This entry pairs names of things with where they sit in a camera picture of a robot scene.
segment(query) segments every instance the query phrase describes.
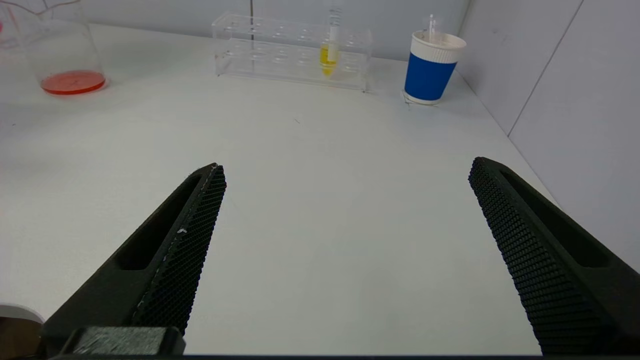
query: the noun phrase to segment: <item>white object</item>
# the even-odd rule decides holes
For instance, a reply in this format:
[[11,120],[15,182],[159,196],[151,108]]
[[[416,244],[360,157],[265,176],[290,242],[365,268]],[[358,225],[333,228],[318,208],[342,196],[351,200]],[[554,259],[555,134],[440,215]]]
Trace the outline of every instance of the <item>white object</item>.
[[[213,23],[216,74],[233,74],[367,90],[371,32],[225,14]],[[342,49],[331,77],[323,73],[320,50]]]
[[459,75],[455,99],[409,107],[404,61],[373,59],[361,94],[216,77],[210,38],[92,34],[103,92],[61,101],[0,62],[0,302],[50,317],[217,161],[228,188],[188,354],[540,353],[472,160],[548,193]]

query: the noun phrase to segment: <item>glass beaker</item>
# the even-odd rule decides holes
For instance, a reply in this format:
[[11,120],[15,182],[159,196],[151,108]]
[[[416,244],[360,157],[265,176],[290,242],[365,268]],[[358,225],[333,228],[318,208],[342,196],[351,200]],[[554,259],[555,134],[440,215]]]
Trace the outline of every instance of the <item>glass beaker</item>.
[[106,78],[80,0],[0,0],[40,87],[82,94]]

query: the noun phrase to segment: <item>wall seam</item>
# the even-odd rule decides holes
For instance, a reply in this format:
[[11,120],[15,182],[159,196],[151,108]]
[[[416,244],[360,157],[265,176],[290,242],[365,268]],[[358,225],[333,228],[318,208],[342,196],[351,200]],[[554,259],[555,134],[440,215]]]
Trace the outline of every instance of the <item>wall seam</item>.
[[566,28],[564,29],[564,33],[560,37],[560,40],[558,40],[558,43],[556,44],[556,47],[554,48],[553,52],[551,53],[551,56],[549,56],[549,60],[547,60],[547,63],[545,64],[545,67],[542,68],[542,71],[540,72],[540,75],[538,76],[538,79],[536,80],[536,83],[533,85],[533,88],[531,89],[531,92],[529,93],[529,96],[527,97],[527,100],[524,102],[524,105],[522,105],[522,108],[520,109],[520,113],[518,113],[518,116],[516,117],[516,120],[513,122],[513,125],[511,126],[511,129],[507,133],[507,136],[509,138],[511,138],[511,132],[516,128],[516,124],[520,120],[520,117],[522,116],[522,113],[524,112],[524,109],[527,107],[527,104],[529,103],[529,100],[531,99],[531,96],[533,95],[533,92],[538,87],[538,83],[540,82],[540,79],[542,78],[542,75],[544,75],[545,72],[547,71],[547,67],[551,63],[551,60],[556,55],[556,51],[558,50],[558,47],[560,47],[560,43],[562,42],[562,40],[564,40],[564,36],[566,35],[566,32],[569,31],[569,28],[571,27],[571,24],[573,23],[573,20],[575,19],[575,16],[578,15],[578,11],[580,11],[580,8],[582,7],[583,3],[584,3],[584,0],[580,0],[580,4],[578,4],[578,7],[575,9],[575,12],[573,13],[573,16],[571,17],[571,20],[569,20],[569,24],[567,24]]

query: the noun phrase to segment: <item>white cup rim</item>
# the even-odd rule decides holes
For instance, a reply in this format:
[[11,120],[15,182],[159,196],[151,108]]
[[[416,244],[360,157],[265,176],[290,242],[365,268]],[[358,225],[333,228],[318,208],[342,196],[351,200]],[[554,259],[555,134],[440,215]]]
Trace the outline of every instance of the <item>white cup rim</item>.
[[442,33],[445,38],[446,44],[433,44],[431,42],[425,41],[422,37],[424,36],[424,31],[416,31],[413,33],[413,39],[422,45],[426,45],[428,47],[435,47],[437,49],[443,50],[459,50],[467,46],[467,42],[457,37],[456,35],[451,35],[447,33]]

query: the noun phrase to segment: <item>yellow liquid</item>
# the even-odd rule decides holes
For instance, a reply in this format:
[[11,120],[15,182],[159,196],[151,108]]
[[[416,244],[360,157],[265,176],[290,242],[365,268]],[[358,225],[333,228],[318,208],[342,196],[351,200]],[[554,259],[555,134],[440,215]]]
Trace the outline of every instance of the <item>yellow liquid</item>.
[[322,44],[320,48],[320,65],[326,77],[331,76],[336,66],[336,61],[329,61],[329,44]]

